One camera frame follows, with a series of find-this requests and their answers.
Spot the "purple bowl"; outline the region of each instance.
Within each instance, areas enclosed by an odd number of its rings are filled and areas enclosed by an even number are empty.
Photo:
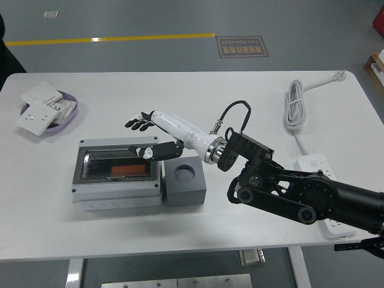
[[[62,92],[62,91],[59,91],[61,94],[62,94],[62,98],[61,100],[68,100],[68,101],[73,101],[73,102],[76,102],[77,103],[77,99],[74,98],[72,95],[68,94],[68,93],[65,93],[65,92]],[[64,126],[67,125],[68,122],[71,121],[71,119],[77,114],[77,108],[78,108],[78,103],[76,104],[76,107],[73,109],[73,111],[71,112],[71,114],[69,114],[69,116],[64,120],[63,123],[61,124],[50,124],[47,129],[44,131],[44,132],[55,132],[55,131],[58,131],[60,130],[61,128],[63,128]],[[28,109],[29,107],[29,104],[26,104],[20,115],[23,114],[25,112],[26,109]]]

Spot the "white table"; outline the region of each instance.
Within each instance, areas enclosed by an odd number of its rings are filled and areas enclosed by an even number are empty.
[[[304,85],[332,71],[197,73],[15,74],[0,93],[0,261],[68,259],[140,253],[237,250],[331,243],[318,224],[305,226],[246,205],[226,191],[245,160],[224,173],[204,164],[204,205],[85,212],[72,202],[71,182],[81,139],[155,135],[124,124],[141,111],[162,110],[209,131],[228,104],[247,100],[253,112],[244,133],[275,150],[286,169],[300,151],[282,123],[289,83]],[[61,131],[37,137],[15,124],[21,93],[42,81],[79,101],[78,115]],[[300,138],[310,153],[323,153],[341,182],[384,187],[384,126],[358,81],[347,73],[305,93],[307,123]],[[239,130],[245,109],[234,107],[225,125]],[[185,150],[183,156],[196,155]],[[372,237],[359,232],[348,241]]]

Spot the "power strip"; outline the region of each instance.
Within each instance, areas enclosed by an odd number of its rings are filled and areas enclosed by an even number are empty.
[[[300,156],[293,166],[296,170],[303,172],[317,172],[321,170],[330,180],[337,181],[332,168],[323,154]],[[344,239],[352,236],[357,231],[355,227],[331,219],[320,220],[318,223],[324,235],[329,239]]]

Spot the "white power cord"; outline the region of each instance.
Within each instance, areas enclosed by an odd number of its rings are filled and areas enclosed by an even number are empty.
[[[344,81],[347,75],[345,74],[345,70],[340,70],[335,73],[335,75],[326,81],[322,81],[319,83],[312,84],[310,86],[304,87],[300,80],[294,80],[289,85],[289,90],[286,93],[286,109],[284,112],[284,126],[292,131],[298,146],[303,153],[303,155],[307,155],[304,147],[301,145],[300,140],[298,139],[295,131],[300,129],[307,118],[307,113],[305,111],[304,92],[317,88],[333,81]]]

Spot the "yellow floor line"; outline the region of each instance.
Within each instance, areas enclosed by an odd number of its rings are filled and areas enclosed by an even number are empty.
[[[68,44],[68,43],[88,43],[88,42],[108,42],[108,41],[138,41],[138,40],[161,40],[161,39],[207,38],[207,37],[215,37],[215,34],[213,33],[173,34],[173,35],[147,35],[147,36],[124,36],[124,37],[104,37],[104,38],[7,41],[5,42],[5,45],[22,46],[22,45]]]

